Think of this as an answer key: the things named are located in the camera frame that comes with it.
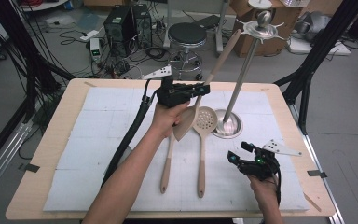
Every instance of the slotted spoon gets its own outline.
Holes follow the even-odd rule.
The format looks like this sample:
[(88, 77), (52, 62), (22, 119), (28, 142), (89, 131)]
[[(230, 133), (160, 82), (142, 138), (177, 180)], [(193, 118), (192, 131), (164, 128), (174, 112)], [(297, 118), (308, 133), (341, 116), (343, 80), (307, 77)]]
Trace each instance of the slotted spoon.
[(165, 160), (164, 171), (162, 172), (161, 183), (159, 185), (159, 190), (161, 191), (161, 193), (165, 193), (165, 190), (167, 190), (168, 187), (168, 181), (170, 180), (171, 157), (172, 157), (174, 142), (175, 142), (175, 136), (173, 135), (173, 133), (171, 133), (168, 155), (167, 155), (167, 159)]
[(201, 140), (198, 183), (198, 194), (200, 198), (205, 194), (205, 139), (206, 136), (216, 128), (216, 125), (217, 115), (214, 110), (208, 106), (200, 107), (196, 123), (193, 126), (194, 130), (200, 135)]
[[(234, 48), (235, 44), (238, 41), (238, 38), (240, 38), (240, 35), (241, 35), (241, 29), (238, 29), (228, 40), (225, 48), (223, 49), (223, 52), (220, 54), (219, 58), (217, 59), (216, 64), (214, 65), (214, 68), (211, 71), (211, 74), (204, 82), (204, 85), (209, 85), (209, 83), (212, 81), (216, 73), (220, 70), (220, 67), (222, 66), (223, 62), (226, 60), (228, 54)], [(182, 121), (177, 126), (173, 127), (173, 134), (175, 135), (176, 140), (180, 141), (183, 138), (183, 136), (185, 136), (185, 134), (191, 129), (191, 127), (194, 126), (194, 122), (197, 119), (201, 98), (202, 96), (197, 97), (196, 103), (192, 106), (189, 106), (182, 113)]]

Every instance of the metal pole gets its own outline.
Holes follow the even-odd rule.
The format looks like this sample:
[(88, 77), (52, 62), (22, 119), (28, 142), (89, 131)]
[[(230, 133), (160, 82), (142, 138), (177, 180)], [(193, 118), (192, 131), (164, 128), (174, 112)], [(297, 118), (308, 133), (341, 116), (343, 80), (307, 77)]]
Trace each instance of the metal pole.
[(249, 65), (251, 64), (251, 60), (253, 59), (255, 55), (255, 50), (257, 49), (258, 44), (260, 43), (260, 40), (258, 38), (254, 38), (251, 44), (251, 47), (249, 48), (249, 53), (246, 56), (245, 62), (243, 63), (240, 75), (238, 76), (237, 84), (235, 85), (234, 92), (232, 93), (231, 99), (228, 104), (228, 108), (225, 114), (225, 117), (223, 118), (223, 123), (226, 123), (228, 121), (229, 116), (231, 115), (232, 108), (235, 105), (235, 102), (237, 101), (238, 94), (240, 94), (243, 81), (246, 78), (246, 75), (249, 70)]

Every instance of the black tripod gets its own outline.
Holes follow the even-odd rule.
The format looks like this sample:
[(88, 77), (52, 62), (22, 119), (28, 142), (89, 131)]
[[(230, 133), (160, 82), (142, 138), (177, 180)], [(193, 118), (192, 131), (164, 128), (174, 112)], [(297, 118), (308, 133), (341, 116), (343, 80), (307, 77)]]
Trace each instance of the black tripod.
[(344, 0), (300, 67), (289, 76), (274, 82), (278, 86), (290, 82), (283, 92), (284, 100), (289, 105), (294, 105), (301, 93), (298, 126), (303, 134), (307, 134), (306, 119), (312, 77), (357, 14), (358, 0)]

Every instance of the black stool seat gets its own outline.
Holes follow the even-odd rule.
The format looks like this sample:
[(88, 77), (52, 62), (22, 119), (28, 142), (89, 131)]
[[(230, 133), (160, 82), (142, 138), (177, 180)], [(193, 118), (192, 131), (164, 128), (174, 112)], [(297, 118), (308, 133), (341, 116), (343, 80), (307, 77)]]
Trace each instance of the black stool seat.
[(183, 45), (198, 45), (206, 40), (206, 31), (196, 24), (176, 23), (168, 30), (170, 39)]

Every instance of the forearm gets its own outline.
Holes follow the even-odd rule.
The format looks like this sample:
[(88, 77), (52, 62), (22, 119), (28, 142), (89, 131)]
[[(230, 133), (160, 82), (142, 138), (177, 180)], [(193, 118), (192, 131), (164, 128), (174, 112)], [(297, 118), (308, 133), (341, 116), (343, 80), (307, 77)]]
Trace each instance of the forearm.
[(283, 224), (281, 212), (277, 204), (268, 204), (260, 209), (266, 224)]
[(116, 169), (98, 193), (84, 223), (122, 223), (135, 199), (150, 162), (164, 139), (150, 128), (130, 156)]

